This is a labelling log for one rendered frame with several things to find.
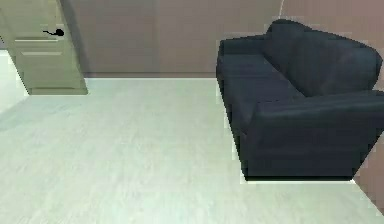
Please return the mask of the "dark blue sofa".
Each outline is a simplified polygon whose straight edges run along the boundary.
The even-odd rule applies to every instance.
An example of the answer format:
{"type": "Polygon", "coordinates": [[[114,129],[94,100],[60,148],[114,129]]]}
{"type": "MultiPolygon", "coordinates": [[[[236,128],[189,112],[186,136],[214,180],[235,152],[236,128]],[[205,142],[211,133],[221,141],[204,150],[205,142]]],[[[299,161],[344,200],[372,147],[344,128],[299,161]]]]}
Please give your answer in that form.
{"type": "Polygon", "coordinates": [[[277,19],[224,39],[216,77],[247,180],[351,180],[384,133],[383,59],[364,43],[277,19]]]}

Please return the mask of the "pale green room door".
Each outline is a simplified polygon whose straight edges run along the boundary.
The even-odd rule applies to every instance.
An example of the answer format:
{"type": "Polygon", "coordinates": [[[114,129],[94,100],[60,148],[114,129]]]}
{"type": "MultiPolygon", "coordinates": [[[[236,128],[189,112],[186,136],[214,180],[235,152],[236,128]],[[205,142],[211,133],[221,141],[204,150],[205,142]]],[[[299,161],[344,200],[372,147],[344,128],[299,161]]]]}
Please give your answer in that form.
{"type": "Polygon", "coordinates": [[[60,0],[0,0],[0,38],[28,94],[88,93],[60,0]]]}

